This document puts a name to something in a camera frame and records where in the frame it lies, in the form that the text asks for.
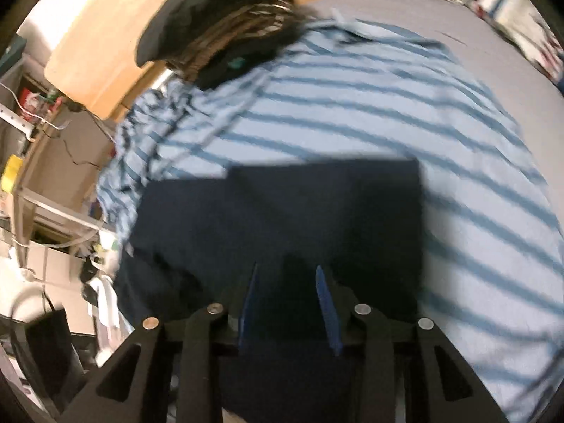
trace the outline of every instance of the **cable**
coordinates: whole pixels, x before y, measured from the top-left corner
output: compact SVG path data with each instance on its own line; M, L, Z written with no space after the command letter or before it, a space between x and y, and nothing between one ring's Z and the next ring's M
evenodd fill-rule
M90 117L92 118L92 120L94 121L96 126L104 133L104 135L106 135L106 137L108 137L108 139L112 143L116 144L114 137L111 136L109 134L109 132L99 123L99 121L101 121L101 119L98 116L96 116L92 111L90 111L87 107L83 106L82 109L90 115Z
M39 247L43 247L43 248L53 248L53 249L59 249L59 248L67 248L69 246L73 246L73 245L78 245L81 243L84 243L85 241L90 240L92 237L94 237L98 232L101 231L102 227L104 227L105 224L105 220L102 218L100 220L100 222L97 224L96 229L94 229L92 231L92 233L84 235L84 237L79 237L79 238L75 238L74 240L71 240L67 243L62 243L62 244L58 244L58 245L44 245L44 244L39 244L39 243L28 243L27 245L24 245L22 243L19 243L19 241L17 241L15 238L12 237L12 241L20 246L23 246L24 248L39 248Z
M63 142L63 144L65 145L65 150L67 151L67 154L68 154L69 157L71 158L70 161L71 161L74 165L86 165L86 164L88 164L88 165L92 165L92 167L95 167L95 168L97 168L98 170L101 170L101 169L102 169L102 167L100 167L100 165L96 165L94 162L90 162L90 161L80 161L80 162L77 162L77 161L75 161L75 160L74 160L74 157L73 157L72 154L71 154L71 151L69 150L68 143L67 143L67 141L66 141L64 138L61 138L60 135L57 135L56 137L50 136L50 135L47 134L47 132L46 132L44 129L41 129L41 131L45 134L45 136L46 136L47 138L50 138L50 139L52 139L52 140L61 140L61 141Z
M37 114L33 114L32 112L27 111L23 106L21 106L20 101L18 100L18 97L16 96L16 94L14 93L14 91L13 91L12 89L10 89L7 85L2 84L2 83L0 83L0 86L4 87L4 89L7 89L7 90L13 95L13 98L15 98L16 104L18 104L18 106L20 107L20 109L21 109L23 112L26 112L27 114L29 114L30 116L33 116L34 118L40 119L41 122L43 122L43 123L45 123L45 124L48 124L48 125L50 125L51 127L55 128L55 129L57 129L57 130L66 129L66 128L67 128L67 125L69 125L69 123L70 123L70 121L71 121L70 119L69 119L68 121L66 121L63 125L61 125L60 127L57 127L56 125L51 124L51 123L50 123L47 119L45 119L44 117L41 117L41 116L39 116L39 115L37 115Z

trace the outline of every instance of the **striped shirt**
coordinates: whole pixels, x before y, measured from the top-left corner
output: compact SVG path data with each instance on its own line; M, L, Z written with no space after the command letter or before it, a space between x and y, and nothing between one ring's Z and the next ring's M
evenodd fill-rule
M416 157L425 188L422 313L512 422L564 376L562 235L516 121L441 43L384 24L320 20L277 59L216 90L148 91L98 181L126 241L152 180L235 164Z

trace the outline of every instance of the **metal screw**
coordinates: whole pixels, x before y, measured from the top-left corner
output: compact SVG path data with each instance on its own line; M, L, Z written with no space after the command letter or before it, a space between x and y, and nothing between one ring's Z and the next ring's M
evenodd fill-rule
M417 324L419 325L419 327L421 329L425 329L425 330L432 329L433 326L435 326L435 323L433 323L433 320L430 320L429 318L421 318L421 319L419 319Z
M223 311L223 306L219 302L208 305L208 313L210 315L218 315Z
M159 320L154 318L153 316L149 318L145 318L143 320L143 327L145 329L154 329L159 325Z
M370 305L368 304L356 304L354 306L354 311L359 315L368 315L372 311Z

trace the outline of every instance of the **wall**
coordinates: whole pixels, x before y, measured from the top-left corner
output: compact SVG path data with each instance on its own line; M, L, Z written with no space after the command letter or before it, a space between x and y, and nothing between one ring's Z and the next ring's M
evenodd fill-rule
M18 33L27 39L25 52L42 66L88 0L41 0Z

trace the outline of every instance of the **yellow tape roll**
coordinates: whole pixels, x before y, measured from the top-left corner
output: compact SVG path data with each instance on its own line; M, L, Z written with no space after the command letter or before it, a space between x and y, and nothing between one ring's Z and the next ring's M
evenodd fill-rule
M18 157L17 155L11 155L6 163L6 168L4 168L4 174L2 175L2 190L10 194L13 189L13 185L18 177L18 172L22 167L24 159Z

